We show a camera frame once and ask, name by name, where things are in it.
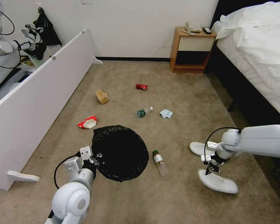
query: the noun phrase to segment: telephone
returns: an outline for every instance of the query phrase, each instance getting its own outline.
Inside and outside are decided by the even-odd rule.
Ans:
[[[185,29],[182,29],[181,31],[190,35],[194,35],[195,33],[200,33],[202,29],[198,23],[191,23],[190,21],[186,21]]]

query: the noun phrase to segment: black bed frame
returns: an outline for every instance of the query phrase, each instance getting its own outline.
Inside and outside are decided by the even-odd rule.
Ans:
[[[268,1],[219,0],[211,27],[216,21],[220,20],[221,15],[228,15],[238,9],[263,4],[265,2]],[[232,62],[229,61],[216,45],[210,56],[206,72],[213,72],[217,75],[251,126],[280,124],[280,114],[278,111],[246,79]]]

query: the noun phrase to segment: bottle label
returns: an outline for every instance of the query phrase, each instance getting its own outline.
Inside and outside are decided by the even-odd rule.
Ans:
[[[145,115],[145,110],[144,109],[140,109],[137,111],[137,116],[138,117],[143,117]]]
[[[163,158],[160,154],[157,154],[153,157],[156,163],[163,161]]]

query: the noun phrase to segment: cardboard box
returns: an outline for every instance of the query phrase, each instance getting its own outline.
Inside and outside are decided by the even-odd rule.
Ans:
[[[108,94],[102,89],[96,91],[96,96],[101,104],[105,104],[109,101]]]

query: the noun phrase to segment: remote control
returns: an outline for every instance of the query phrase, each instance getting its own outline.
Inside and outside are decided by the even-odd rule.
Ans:
[[[203,28],[203,31],[206,33],[206,34],[212,34],[211,30],[207,27],[204,27]]]

